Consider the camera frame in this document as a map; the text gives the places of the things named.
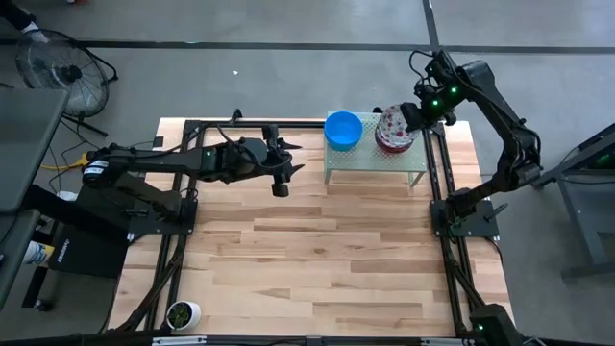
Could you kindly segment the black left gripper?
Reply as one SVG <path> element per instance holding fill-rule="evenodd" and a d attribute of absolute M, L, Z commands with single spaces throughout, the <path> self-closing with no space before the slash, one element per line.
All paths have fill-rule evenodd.
<path fill-rule="evenodd" d="M 290 165 L 290 154 L 285 150 L 302 149 L 302 146 L 280 138 L 276 125 L 266 125 L 261 129 L 263 139 L 241 137 L 238 140 L 238 179 L 247 180 L 268 175 L 273 177 L 274 185 L 287 184 L 290 177 L 304 165 Z"/>

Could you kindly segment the red bowl floral inside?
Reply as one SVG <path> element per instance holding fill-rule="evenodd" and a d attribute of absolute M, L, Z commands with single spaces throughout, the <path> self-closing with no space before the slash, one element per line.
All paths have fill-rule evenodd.
<path fill-rule="evenodd" d="M 402 146 L 391 146 L 389 143 L 381 140 L 379 137 L 376 137 L 377 145 L 386 153 L 389 154 L 401 154 L 406 152 L 414 143 L 412 140 L 410 143 L 402 145 Z"/>
<path fill-rule="evenodd" d="M 391 146 L 402 146 L 415 141 L 419 131 L 406 132 L 406 122 L 401 112 L 401 106 L 395 105 L 385 109 L 380 116 L 375 130 L 375 139 L 389 143 Z"/>

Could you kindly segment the blue plastic bowl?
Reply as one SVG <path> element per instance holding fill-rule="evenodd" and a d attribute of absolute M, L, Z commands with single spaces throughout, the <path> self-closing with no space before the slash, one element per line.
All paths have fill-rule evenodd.
<path fill-rule="evenodd" d="M 363 125 L 358 116 L 349 111 L 330 114 L 324 124 L 324 135 L 331 148 L 349 151 L 361 140 Z"/>

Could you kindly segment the green perforated metal rack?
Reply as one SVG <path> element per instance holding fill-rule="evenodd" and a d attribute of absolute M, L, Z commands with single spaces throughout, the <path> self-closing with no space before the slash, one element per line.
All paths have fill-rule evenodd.
<path fill-rule="evenodd" d="M 408 184 L 416 186 L 427 172 L 424 137 L 420 133 L 412 146 L 401 154 L 384 152 L 376 143 L 379 113 L 353 112 L 363 125 L 362 138 L 349 151 L 336 151 L 325 138 L 324 182 L 330 183 L 333 171 L 396 172 L 408 175 Z"/>

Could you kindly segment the grey metal stand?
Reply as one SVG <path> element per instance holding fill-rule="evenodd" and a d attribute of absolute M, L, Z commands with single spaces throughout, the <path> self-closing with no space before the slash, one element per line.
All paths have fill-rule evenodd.
<path fill-rule="evenodd" d="M 589 261 L 561 272 L 564 280 L 615 274 L 615 255 L 603 235 L 615 236 L 615 123 L 573 147 L 532 184 L 557 184 L 572 224 L 582 235 Z"/>

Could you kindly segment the white pot with plant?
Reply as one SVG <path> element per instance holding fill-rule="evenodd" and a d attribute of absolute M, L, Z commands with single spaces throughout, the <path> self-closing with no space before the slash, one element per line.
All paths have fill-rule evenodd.
<path fill-rule="evenodd" d="M 173 303 L 165 314 L 165 324 L 175 331 L 194 328 L 201 320 L 202 312 L 198 304 L 190 301 Z"/>

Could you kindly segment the black control box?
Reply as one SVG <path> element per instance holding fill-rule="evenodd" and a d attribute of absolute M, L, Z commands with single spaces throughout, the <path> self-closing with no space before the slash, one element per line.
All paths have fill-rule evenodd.
<path fill-rule="evenodd" d="M 117 279 L 124 266 L 129 242 L 103 239 L 64 225 L 56 233 L 50 269 L 99 278 Z"/>

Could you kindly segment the black device green light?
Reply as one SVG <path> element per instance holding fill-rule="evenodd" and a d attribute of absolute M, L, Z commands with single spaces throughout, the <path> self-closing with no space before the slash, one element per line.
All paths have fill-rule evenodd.
<path fill-rule="evenodd" d="M 522 335 L 501 305 L 479 307 L 470 314 L 470 320 L 485 346 L 523 346 Z"/>

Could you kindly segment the black floor fan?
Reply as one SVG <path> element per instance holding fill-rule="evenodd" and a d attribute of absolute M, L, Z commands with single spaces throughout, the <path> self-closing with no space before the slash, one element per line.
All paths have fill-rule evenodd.
<path fill-rule="evenodd" d="M 113 65 L 79 40 L 44 29 L 29 31 L 17 40 L 15 64 L 27 87 L 67 93 L 64 119 L 99 136 L 108 135 L 86 120 L 101 113 L 110 100 L 110 85 L 118 80 Z"/>

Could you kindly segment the grey desk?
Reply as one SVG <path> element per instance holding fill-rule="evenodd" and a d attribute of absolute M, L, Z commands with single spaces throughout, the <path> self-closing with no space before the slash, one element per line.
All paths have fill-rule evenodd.
<path fill-rule="evenodd" d="M 66 103 L 58 89 L 0 87 L 0 309 L 40 218 L 23 202 Z"/>

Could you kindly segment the white bottle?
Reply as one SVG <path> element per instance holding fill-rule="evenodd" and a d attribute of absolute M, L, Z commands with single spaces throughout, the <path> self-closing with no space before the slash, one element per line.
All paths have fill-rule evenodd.
<path fill-rule="evenodd" d="M 24 264 L 45 267 L 48 265 L 48 261 L 52 257 L 54 251 L 55 247 L 52 245 L 31 240 L 23 256 L 22 262 Z"/>

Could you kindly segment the person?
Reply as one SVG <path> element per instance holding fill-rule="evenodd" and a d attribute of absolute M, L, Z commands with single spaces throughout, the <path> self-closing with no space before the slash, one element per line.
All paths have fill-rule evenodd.
<path fill-rule="evenodd" d="M 48 37 L 40 30 L 35 17 L 15 5 L 13 0 L 0 0 L 0 17 L 6 19 L 14 28 L 27 35 L 32 41 L 49 43 Z"/>

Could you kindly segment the silver metal bracket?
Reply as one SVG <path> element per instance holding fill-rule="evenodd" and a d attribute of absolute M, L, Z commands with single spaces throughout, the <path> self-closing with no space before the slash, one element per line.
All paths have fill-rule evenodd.
<path fill-rule="evenodd" d="M 153 338 L 151 346 L 205 346 L 207 341 L 205 335 L 166 336 Z"/>

